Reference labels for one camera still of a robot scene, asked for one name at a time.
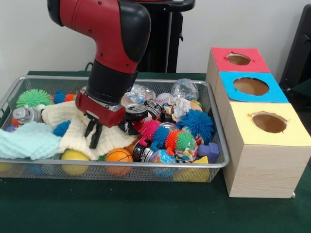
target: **yellow box top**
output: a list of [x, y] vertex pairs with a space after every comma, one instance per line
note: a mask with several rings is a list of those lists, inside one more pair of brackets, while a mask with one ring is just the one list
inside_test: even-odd
[[245, 144], [311, 146], [311, 137], [290, 103], [230, 103]]

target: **pink spiky ball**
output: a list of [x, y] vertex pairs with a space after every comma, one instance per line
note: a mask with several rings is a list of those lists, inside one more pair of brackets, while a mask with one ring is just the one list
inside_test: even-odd
[[141, 139], [139, 143], [142, 146], [146, 146], [146, 141], [151, 141], [154, 137], [155, 131], [160, 127], [160, 124], [157, 120], [150, 120], [143, 123], [141, 129], [139, 130], [141, 134]]

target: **wooden box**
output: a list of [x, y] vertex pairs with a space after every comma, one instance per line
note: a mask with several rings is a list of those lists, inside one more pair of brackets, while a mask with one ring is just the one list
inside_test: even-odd
[[258, 49], [212, 47], [209, 53], [206, 82], [211, 85], [214, 92], [220, 71], [270, 72]]
[[271, 73], [221, 71], [214, 96], [222, 125], [230, 101], [288, 103]]
[[311, 155], [311, 138], [291, 104], [230, 102], [224, 132], [230, 197], [292, 196]]

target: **white wall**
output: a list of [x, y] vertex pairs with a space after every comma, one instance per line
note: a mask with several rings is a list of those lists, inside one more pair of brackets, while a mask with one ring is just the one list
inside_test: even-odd
[[[257, 47], [276, 79], [310, 0], [197, 0], [184, 13], [178, 72], [206, 72], [211, 46]], [[49, 18], [46, 0], [1, 0], [0, 97], [29, 70], [82, 70], [95, 55], [86, 36]]]

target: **red box top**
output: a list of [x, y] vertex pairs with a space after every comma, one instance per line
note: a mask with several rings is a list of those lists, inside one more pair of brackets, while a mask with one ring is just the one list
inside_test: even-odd
[[255, 48], [211, 48], [218, 71], [270, 72]]

